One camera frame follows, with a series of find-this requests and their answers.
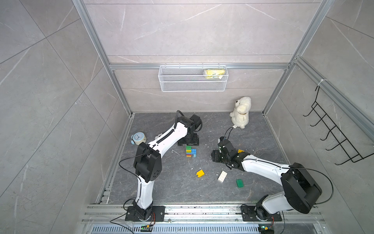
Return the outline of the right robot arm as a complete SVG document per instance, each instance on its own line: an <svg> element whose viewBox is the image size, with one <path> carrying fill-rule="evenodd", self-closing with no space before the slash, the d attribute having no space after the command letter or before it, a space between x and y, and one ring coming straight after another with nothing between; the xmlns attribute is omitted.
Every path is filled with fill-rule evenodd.
<svg viewBox="0 0 374 234"><path fill-rule="evenodd" d="M300 163L280 164L260 159L249 152L236 149L229 141L232 127L217 140L218 149L212 151L213 162L225 164L229 169L254 173L282 186L282 191L263 196L255 205L254 213L260 221L267 221L274 214L295 210L308 214L322 195L322 188L310 175L310 169Z"/></svg>

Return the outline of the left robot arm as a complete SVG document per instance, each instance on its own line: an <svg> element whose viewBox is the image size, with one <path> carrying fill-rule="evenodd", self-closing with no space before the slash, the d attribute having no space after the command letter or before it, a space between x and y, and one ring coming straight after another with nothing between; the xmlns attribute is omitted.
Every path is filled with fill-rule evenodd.
<svg viewBox="0 0 374 234"><path fill-rule="evenodd" d="M182 146L198 146L197 132L202 129L201 118L194 114L190 118L177 110L174 124L158 139L150 143L141 142L138 145L131 173L138 179L137 196L133 199L132 210L139 220L156 219L153 214L154 181L162 171L162 157L175 144Z"/></svg>

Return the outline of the white long lego brick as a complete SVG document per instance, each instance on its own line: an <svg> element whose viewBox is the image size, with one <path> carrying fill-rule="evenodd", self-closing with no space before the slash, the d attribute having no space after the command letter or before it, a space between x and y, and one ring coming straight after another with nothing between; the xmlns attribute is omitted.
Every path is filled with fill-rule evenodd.
<svg viewBox="0 0 374 234"><path fill-rule="evenodd" d="M219 181L220 183L223 183L227 177L227 172L225 171L222 171L217 179L217 181Z"/></svg>

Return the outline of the yellow stepped lego brick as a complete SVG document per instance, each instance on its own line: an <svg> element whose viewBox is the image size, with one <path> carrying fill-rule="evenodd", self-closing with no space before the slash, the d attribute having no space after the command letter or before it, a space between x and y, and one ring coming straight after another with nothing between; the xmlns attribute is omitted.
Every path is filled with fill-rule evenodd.
<svg viewBox="0 0 374 234"><path fill-rule="evenodd" d="M205 175L204 171L203 170L199 170L196 175L198 176L198 178L201 178L202 176Z"/></svg>

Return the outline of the green flat lego brick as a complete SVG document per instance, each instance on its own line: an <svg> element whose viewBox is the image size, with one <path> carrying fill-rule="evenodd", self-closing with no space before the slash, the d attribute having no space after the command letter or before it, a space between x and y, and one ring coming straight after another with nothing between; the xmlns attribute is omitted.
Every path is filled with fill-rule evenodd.
<svg viewBox="0 0 374 234"><path fill-rule="evenodd" d="M244 187L244 183L241 179L237 179L236 180L236 184L237 184L237 187L238 188L243 188Z"/></svg>

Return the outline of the white plush toy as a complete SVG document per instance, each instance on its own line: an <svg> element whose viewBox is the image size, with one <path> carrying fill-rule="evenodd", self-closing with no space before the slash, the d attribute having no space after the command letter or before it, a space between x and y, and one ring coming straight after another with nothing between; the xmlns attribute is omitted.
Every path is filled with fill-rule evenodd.
<svg viewBox="0 0 374 234"><path fill-rule="evenodd" d="M249 123L249 111L251 109L251 98L242 97L235 102L235 108L233 112L229 114L233 127L240 127L244 129Z"/></svg>

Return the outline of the tape roll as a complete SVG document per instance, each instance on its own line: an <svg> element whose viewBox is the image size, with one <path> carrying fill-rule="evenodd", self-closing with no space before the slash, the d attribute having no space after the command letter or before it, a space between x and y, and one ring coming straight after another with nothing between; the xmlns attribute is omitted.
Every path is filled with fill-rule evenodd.
<svg viewBox="0 0 374 234"><path fill-rule="evenodd" d="M141 143L145 143L147 141L147 137L143 132L137 132L131 136L131 144L139 145Z"/></svg>

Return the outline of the yellow sponge in basket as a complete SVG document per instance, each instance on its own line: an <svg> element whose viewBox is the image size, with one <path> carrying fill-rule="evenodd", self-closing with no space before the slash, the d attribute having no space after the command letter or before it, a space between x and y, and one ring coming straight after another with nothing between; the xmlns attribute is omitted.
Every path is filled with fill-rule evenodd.
<svg viewBox="0 0 374 234"><path fill-rule="evenodd" d="M206 79L222 79L226 75L225 69L206 69L203 71Z"/></svg>

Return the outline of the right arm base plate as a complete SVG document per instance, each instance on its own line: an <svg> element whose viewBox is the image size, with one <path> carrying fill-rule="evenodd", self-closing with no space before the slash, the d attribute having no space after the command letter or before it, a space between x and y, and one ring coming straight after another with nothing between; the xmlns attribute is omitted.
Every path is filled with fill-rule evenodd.
<svg viewBox="0 0 374 234"><path fill-rule="evenodd" d="M282 221L280 213L270 214L255 205L242 204L240 210L243 221Z"/></svg>

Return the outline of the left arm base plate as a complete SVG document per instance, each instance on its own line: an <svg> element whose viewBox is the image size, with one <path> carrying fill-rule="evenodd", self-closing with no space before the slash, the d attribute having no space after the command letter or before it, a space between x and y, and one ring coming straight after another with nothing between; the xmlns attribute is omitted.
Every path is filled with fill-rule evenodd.
<svg viewBox="0 0 374 234"><path fill-rule="evenodd" d="M126 221L152 221L162 222L165 217L165 206L151 205L147 209L141 209L137 205L127 208Z"/></svg>

